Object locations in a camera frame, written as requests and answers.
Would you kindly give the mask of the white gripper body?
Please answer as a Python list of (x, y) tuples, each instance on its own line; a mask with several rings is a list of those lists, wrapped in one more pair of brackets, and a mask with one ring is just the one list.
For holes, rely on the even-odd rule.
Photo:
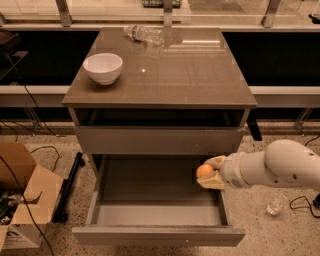
[(248, 188), (249, 184), (244, 180), (240, 163), (244, 156), (243, 152), (232, 153), (226, 157), (220, 168), (223, 180), (234, 188)]

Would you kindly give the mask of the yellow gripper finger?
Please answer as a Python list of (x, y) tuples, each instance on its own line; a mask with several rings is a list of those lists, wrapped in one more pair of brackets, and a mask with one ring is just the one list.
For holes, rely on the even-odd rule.
[(225, 183), (219, 172), (209, 174), (197, 179), (197, 182), (206, 189), (224, 190)]
[(220, 156), (207, 159), (205, 161), (205, 164), (211, 166), (213, 169), (220, 169), (225, 160), (226, 160), (226, 156), (220, 155)]

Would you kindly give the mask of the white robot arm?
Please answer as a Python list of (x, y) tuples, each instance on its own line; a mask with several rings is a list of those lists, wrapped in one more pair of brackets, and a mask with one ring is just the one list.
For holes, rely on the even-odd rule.
[(196, 176), (206, 189), (264, 185), (320, 192), (320, 156), (296, 141), (277, 140), (264, 151), (210, 158), (197, 169)]

